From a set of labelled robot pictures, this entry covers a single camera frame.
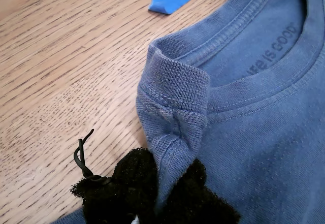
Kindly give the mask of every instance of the black elastic cord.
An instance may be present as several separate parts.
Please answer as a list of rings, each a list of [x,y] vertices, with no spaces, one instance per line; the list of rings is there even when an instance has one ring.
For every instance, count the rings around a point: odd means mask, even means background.
[[[86,167],[85,163],[85,155],[84,155],[84,150],[83,150],[83,145],[85,144],[86,140],[90,137],[90,135],[93,133],[93,129],[90,131],[89,134],[82,140],[79,139],[79,147],[75,150],[75,153],[73,154],[73,158],[75,159],[76,164],[80,169],[82,170],[82,175],[89,180],[99,182],[101,184],[107,184],[110,182],[111,178],[110,177],[102,177],[99,175],[94,175],[89,168]]]

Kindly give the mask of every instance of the blue t-shirt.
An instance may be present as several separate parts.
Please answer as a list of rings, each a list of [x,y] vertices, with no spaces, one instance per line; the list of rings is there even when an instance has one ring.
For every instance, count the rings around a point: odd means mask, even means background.
[[[198,158],[240,224],[325,223],[323,47],[323,0],[228,0],[152,42],[137,110],[157,209]]]

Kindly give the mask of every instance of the black fuzzy material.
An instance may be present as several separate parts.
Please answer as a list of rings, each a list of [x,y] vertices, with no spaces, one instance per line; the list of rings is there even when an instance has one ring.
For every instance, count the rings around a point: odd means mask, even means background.
[[[162,212],[155,216],[157,167],[143,148],[129,152],[105,185],[83,179],[71,192],[83,199],[88,224],[237,224],[240,215],[205,186],[206,170],[196,159],[172,189]]]
[[[116,165],[106,185],[83,179],[71,192],[83,199],[88,224],[131,224],[136,215],[141,224],[154,223],[157,168],[146,149],[134,149]]]

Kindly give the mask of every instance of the neckline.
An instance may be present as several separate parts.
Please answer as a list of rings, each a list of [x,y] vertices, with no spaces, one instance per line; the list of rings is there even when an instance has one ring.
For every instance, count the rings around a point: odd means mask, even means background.
[[[228,0],[202,21],[157,39],[149,47],[140,87],[166,106],[217,113],[271,97],[296,83],[315,63],[324,43],[323,0],[307,0],[307,17],[297,42],[267,70],[220,87],[210,87],[210,76],[197,68],[240,33],[267,0]],[[189,42],[196,30],[202,36]]]

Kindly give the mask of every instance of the wooden table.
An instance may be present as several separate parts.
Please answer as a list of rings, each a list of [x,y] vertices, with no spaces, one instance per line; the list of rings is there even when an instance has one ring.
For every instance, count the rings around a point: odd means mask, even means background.
[[[81,206],[73,160],[111,175],[146,146],[135,99],[149,43],[225,0],[191,0],[170,16],[151,0],[0,0],[0,223],[49,223]]]

